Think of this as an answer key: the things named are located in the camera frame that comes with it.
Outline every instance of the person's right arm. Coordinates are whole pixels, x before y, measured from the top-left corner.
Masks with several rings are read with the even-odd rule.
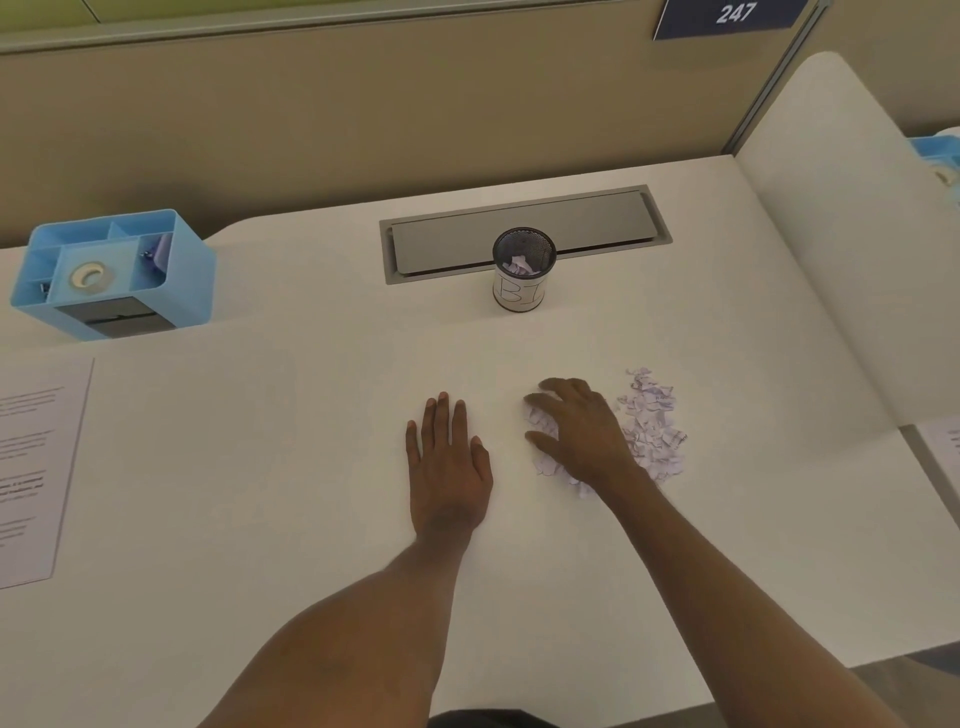
[[[604,398],[582,379],[547,379],[526,400],[559,440],[527,439],[611,508],[650,571],[731,728],[903,728],[856,676],[697,531],[634,462]]]

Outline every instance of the finger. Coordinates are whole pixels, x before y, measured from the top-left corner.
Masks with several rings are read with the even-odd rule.
[[[560,462],[560,443],[543,432],[532,429],[524,437],[540,452],[545,452],[557,462]]]
[[[527,404],[534,405],[537,409],[542,409],[548,415],[550,415],[554,420],[560,417],[564,411],[564,403],[558,400],[556,397],[550,397],[550,395],[545,395],[543,392],[537,392],[533,395],[527,395],[523,398]]]
[[[590,385],[582,379],[568,379],[567,381],[570,382],[570,386],[573,387],[576,393],[584,399],[587,399],[592,394],[592,392],[590,392]]]
[[[493,472],[490,469],[490,454],[483,447],[480,438],[476,435],[470,440],[470,457],[473,459],[473,468],[480,475],[480,479],[487,485],[493,485]]]
[[[437,397],[437,414],[433,418],[433,447],[450,444],[450,395],[441,392]]]
[[[457,400],[453,407],[453,447],[465,448],[467,446],[467,404],[463,400]]]
[[[563,401],[578,400],[580,398],[577,390],[570,384],[569,379],[558,379],[552,376],[540,383],[540,389],[549,389],[551,392],[556,392]]]
[[[423,408],[423,426],[420,428],[420,438],[423,441],[423,452],[433,449],[433,420],[437,412],[437,401],[432,397],[426,401]]]
[[[420,450],[417,448],[417,423],[407,423],[407,465],[415,468],[420,464]]]

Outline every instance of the person's left arm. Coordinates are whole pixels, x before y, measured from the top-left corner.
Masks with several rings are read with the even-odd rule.
[[[453,589],[487,513],[490,456],[468,442],[458,401],[429,400],[407,424],[417,539],[391,564],[291,619],[256,654],[200,728],[422,728],[444,663]]]

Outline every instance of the sign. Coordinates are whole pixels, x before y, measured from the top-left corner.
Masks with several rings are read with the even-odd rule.
[[[654,40],[790,28],[807,0],[666,0]]]

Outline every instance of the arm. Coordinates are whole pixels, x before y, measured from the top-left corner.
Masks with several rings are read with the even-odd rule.
[[[200,728],[422,728],[444,663],[453,588],[493,479],[458,401],[427,402],[417,446],[407,424],[417,539],[383,571],[290,620],[256,654]]]
[[[903,728],[660,493],[601,395],[581,379],[540,387],[562,399],[526,399],[554,417],[560,437],[528,432],[527,439],[616,515],[731,728]]]

